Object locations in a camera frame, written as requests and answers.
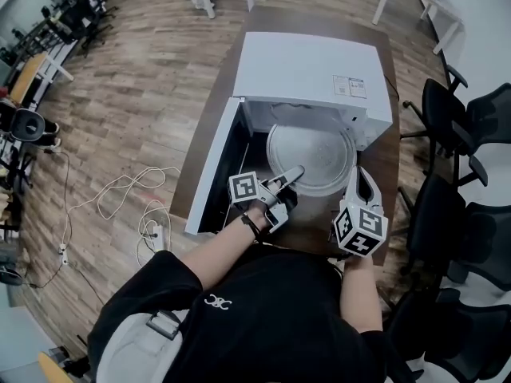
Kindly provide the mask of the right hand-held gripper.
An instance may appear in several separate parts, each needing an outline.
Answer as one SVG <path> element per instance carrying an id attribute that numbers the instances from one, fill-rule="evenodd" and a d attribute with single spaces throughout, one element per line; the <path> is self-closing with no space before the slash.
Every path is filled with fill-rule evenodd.
<path id="1" fill-rule="evenodd" d="M 382 195 L 372 176 L 355 165 L 339 203 L 339 213 L 333 220 L 339 249 L 358 257 L 371 256 L 384 244 L 388 232 L 388 218 L 380 215 Z"/>

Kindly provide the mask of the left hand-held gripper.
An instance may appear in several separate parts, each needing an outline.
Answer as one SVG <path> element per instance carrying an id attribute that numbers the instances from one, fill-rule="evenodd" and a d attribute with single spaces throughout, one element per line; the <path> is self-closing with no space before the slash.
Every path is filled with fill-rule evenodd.
<path id="1" fill-rule="evenodd" d="M 269 226 L 263 232 L 264 234 L 274 233 L 287 222 L 289 211 L 297 204 L 297 195 L 291 188 L 291 185 L 303 175 L 304 171 L 305 169 L 302 165 L 297 165 L 275 178 L 281 186 L 285 186 L 279 193 L 279 198 L 286 204 L 287 217 L 282 221 L 268 221 L 267 217 L 264 216 L 269 223 Z M 258 180 L 255 172 L 245 172 L 230 176 L 228 178 L 228 192 L 231 205 L 246 215 L 251 199 L 256 196 L 256 190 L 260 181 L 262 180 Z"/>

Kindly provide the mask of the round glass turntable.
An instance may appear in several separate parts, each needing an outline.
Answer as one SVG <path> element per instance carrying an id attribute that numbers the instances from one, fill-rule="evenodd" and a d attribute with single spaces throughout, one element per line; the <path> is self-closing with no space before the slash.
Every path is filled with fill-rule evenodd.
<path id="1" fill-rule="evenodd" d="M 343 129 L 327 131 L 276 124 L 267 137 L 267 160 L 275 175 L 301 166 L 291 185 L 300 195 L 326 197 L 342 191 L 357 162 L 355 144 Z"/>

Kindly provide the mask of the grey shoulder bag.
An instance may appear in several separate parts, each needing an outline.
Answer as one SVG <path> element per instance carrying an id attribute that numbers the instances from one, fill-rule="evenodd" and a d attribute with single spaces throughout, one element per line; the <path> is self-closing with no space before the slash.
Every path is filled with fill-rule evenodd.
<path id="1" fill-rule="evenodd" d="M 182 346 L 187 316 L 187 310 L 128 316 L 105 347 L 96 383 L 163 383 Z"/>

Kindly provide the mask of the person's right forearm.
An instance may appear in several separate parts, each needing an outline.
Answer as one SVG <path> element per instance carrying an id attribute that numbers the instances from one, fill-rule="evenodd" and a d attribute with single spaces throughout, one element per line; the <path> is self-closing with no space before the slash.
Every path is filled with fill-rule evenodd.
<path id="1" fill-rule="evenodd" d="M 359 333 L 382 331 L 382 311 L 371 256 L 352 256 L 346 260 L 340 313 Z"/>

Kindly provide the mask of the person's left forearm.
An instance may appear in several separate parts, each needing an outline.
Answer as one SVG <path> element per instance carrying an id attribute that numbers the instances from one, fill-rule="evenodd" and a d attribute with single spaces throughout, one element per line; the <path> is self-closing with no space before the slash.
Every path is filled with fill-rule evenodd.
<path id="1" fill-rule="evenodd" d="M 255 242 L 256 233 L 249 224 L 242 221 L 242 218 L 247 216 L 261 231 L 267 226 L 265 209 L 265 206 L 254 203 L 245 215 L 236 218 L 213 238 L 180 258 L 180 261 L 199 279 L 204 290 L 220 282 Z"/>

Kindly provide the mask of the person's left hand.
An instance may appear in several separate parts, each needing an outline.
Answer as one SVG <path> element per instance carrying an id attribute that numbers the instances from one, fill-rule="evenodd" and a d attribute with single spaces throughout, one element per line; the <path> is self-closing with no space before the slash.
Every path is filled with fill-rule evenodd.
<path id="1" fill-rule="evenodd" d="M 256 220 L 267 217 L 268 221 L 282 221 L 287 217 L 286 204 L 280 200 L 279 193 L 285 188 L 287 180 L 277 176 L 258 183 L 256 195 L 251 199 L 246 214 Z"/>

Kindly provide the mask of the dark brown table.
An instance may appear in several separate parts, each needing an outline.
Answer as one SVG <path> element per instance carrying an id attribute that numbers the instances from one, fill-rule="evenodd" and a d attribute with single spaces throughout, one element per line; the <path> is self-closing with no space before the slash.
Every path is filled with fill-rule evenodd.
<path id="1" fill-rule="evenodd" d="M 386 216 L 393 217 L 398 187 L 399 116 L 394 60 L 388 36 L 380 31 L 341 18 L 324 17 L 272 6 L 255 6 L 246 14 L 232 47 L 227 52 L 188 149 L 177 182 L 170 211 L 188 219 L 208 151 L 220 123 L 224 106 L 235 80 L 244 36 L 249 31 L 273 31 L 342 38 L 374 46 L 386 76 L 393 124 L 367 150 L 360 164 L 374 177 L 382 193 Z M 338 207 L 339 195 L 326 199 L 299 197 L 298 206 L 284 228 L 268 237 L 269 243 L 319 255 L 333 255 L 335 246 L 327 241 L 330 222 Z"/>

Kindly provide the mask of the white microwave oven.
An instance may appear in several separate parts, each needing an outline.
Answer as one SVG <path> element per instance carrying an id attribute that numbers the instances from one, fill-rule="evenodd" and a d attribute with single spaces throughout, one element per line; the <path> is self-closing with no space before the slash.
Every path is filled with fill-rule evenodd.
<path id="1" fill-rule="evenodd" d="M 307 34 L 247 33 L 185 230 L 196 235 L 226 224 L 230 176 L 276 176 L 266 151 L 274 125 L 343 129 L 358 155 L 392 123 L 386 79 L 372 45 Z"/>

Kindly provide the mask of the white power strip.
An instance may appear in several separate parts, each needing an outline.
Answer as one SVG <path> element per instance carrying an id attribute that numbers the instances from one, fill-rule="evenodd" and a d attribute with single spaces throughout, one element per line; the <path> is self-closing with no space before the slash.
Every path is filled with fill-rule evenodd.
<path id="1" fill-rule="evenodd" d="M 161 225 L 155 225 L 149 232 L 150 243 L 154 252 L 164 250 L 164 232 Z"/>

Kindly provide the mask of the person's black shirt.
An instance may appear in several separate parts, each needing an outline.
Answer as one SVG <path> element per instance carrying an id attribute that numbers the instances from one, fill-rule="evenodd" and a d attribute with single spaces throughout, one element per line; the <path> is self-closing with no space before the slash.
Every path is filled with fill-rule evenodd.
<path id="1" fill-rule="evenodd" d="M 341 318 L 342 279 L 324 258 L 251 247 L 214 287 L 161 251 L 106 303 L 88 337 L 97 368 L 128 316 L 186 310 L 164 383 L 414 383 L 381 331 Z"/>

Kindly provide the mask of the grey moulded chair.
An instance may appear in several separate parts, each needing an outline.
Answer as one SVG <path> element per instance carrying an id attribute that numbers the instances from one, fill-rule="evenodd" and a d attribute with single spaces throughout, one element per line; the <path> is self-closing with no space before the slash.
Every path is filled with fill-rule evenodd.
<path id="1" fill-rule="evenodd" d="M 18 109 L 10 124 L 10 135 L 21 142 L 34 142 L 45 132 L 44 118 L 29 109 Z"/>

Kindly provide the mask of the wooden-top desk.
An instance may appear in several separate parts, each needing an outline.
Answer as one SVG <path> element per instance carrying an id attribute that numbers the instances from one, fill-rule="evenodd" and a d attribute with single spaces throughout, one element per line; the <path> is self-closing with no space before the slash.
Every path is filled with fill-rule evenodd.
<path id="1" fill-rule="evenodd" d="M 42 71 L 42 66 L 48 62 L 51 67 L 55 68 L 69 81 L 74 81 L 74 77 L 60 64 L 58 64 L 48 52 L 42 52 L 29 59 L 23 66 L 22 71 L 14 83 L 8 97 L 9 100 L 17 106 L 21 106 L 26 94 L 29 91 L 36 76 L 39 76 L 47 85 L 53 84 L 53 78 Z"/>

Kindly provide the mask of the yellow chair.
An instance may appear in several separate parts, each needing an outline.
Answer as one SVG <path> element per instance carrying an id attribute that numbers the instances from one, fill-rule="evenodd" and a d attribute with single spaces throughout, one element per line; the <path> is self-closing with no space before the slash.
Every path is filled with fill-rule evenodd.
<path id="1" fill-rule="evenodd" d="M 49 383 L 75 383 L 49 355 L 38 354 L 38 364 Z"/>

